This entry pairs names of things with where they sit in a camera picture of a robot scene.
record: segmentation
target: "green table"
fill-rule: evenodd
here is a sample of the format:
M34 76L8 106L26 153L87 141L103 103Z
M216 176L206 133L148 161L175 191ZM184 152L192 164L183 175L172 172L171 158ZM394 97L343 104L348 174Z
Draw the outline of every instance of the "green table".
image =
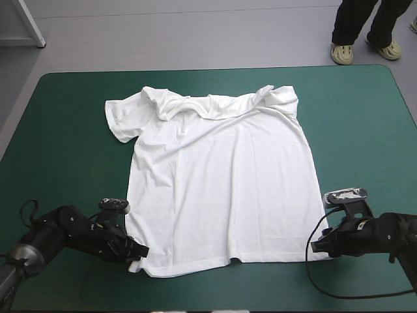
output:
M416 213L416 126L386 67L57 73L39 81L0 163L1 250L26 231L18 209L29 198L40 201L42 212L74 204L91 215L101 198L126 196L134 141L121 144L111 134L106 99L126 98L145 85L183 95L236 96L266 84L295 87L322 192L360 186L375 216ZM387 255L342 257L311 268L318 283L335 293L410 288ZM313 288L302 263L234 260L219 269L157 279L66 249L21 285L14 308L409 310L417 308L417 298L332 299Z

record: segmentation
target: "crocs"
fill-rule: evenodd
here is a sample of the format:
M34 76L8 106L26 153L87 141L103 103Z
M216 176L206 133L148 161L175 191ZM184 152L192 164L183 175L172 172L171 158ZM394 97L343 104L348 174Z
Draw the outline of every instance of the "crocs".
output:
M338 46L332 44L331 50L332 60L340 65L349 65L353 62L353 46Z
M417 33L417 18L415 18L414 21L412 21L412 23L410 24L410 29Z
M401 47L394 39L391 41L391 44L385 48L376 48L367 39L365 39L365 41L384 59L397 60L401 57Z

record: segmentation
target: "white t-shirt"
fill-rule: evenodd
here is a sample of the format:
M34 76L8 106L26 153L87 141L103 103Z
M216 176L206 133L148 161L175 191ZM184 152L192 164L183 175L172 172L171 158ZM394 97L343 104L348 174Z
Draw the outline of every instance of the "white t-shirt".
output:
M130 271L172 277L231 258L303 261L324 210L297 104L291 86L271 85L239 97L144 87L106 101L116 138L138 137L126 229L149 254Z

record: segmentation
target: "white post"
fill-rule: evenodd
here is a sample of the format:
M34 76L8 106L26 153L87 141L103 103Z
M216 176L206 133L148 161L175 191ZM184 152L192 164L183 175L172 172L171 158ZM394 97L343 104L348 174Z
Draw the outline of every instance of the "white post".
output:
M24 0L12 0L14 7L18 11L20 17L22 18L22 21L26 25L27 30L31 34L31 37L35 41L35 44L39 48L43 48L46 45L46 41L42 34L39 31L38 26L35 23L35 20L33 19L31 13L29 12L29 9L26 6L26 3Z

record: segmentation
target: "person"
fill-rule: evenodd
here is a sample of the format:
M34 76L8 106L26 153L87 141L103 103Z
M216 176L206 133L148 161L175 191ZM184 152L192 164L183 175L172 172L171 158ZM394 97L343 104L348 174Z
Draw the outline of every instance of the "person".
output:
M410 29L417 34L417 18L415 18L414 21L411 22Z
M334 62L349 65L353 62L353 44L372 13L378 0L343 0L336 14L332 33L331 56ZM392 38L395 22L412 0L382 0L366 42L385 59L401 57L401 48Z

